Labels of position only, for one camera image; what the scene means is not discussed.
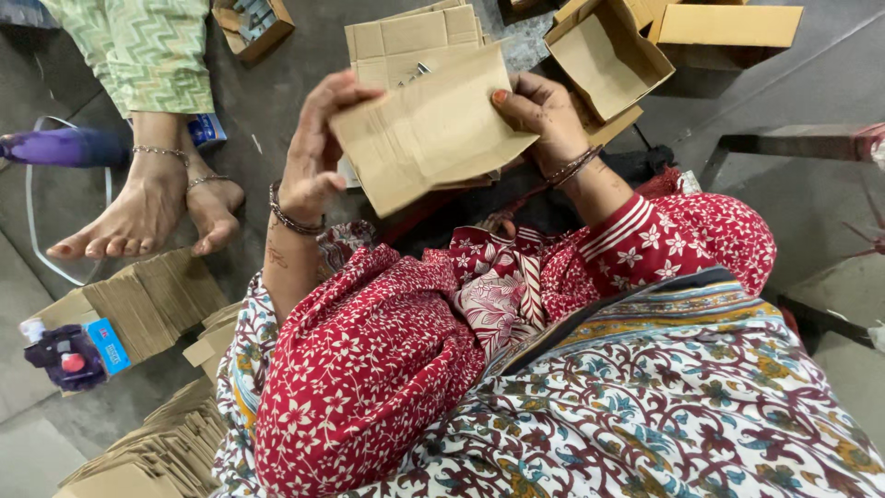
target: white cap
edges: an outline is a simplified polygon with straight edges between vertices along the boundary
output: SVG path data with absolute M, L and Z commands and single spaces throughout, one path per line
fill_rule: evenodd
M 43 333 L 46 331 L 46 325 L 43 325 L 43 320 L 40 318 L 29 318 L 24 322 L 19 323 L 19 330 L 21 333 L 25 334 L 25 337 L 34 343 L 43 338 Z

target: green printed pants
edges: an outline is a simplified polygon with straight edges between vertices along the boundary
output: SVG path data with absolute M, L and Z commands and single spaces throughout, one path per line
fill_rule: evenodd
M 124 118 L 211 113 L 203 62 L 209 0 L 42 0 Z

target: fingernail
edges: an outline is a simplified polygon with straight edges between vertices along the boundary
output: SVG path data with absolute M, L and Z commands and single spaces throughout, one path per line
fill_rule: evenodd
M 495 104 L 503 104 L 505 100 L 507 100 L 507 94 L 510 93 L 505 89 L 497 89 L 495 93 L 492 94 L 492 102 Z

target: label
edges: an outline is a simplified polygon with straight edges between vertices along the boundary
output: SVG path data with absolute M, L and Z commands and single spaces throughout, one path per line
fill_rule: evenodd
M 120 344 L 117 333 L 113 331 L 111 323 L 107 318 L 86 325 L 86 333 L 92 339 L 92 343 L 96 345 L 98 353 L 102 355 L 104 367 L 108 371 L 108 375 L 114 375 L 124 368 L 132 365 L 129 356 L 123 345 Z

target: purple object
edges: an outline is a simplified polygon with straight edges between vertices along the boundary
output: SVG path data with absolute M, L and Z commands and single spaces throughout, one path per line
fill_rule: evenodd
M 61 128 L 0 136 L 0 154 L 10 161 L 68 167 L 120 167 L 128 150 L 113 133 Z
M 62 354 L 65 353 L 82 355 L 85 360 L 83 368 L 75 372 L 62 369 Z M 45 331 L 38 342 L 25 348 L 25 359 L 36 368 L 45 369 L 52 384 L 64 391 L 86 391 L 108 378 L 101 355 L 80 325 Z

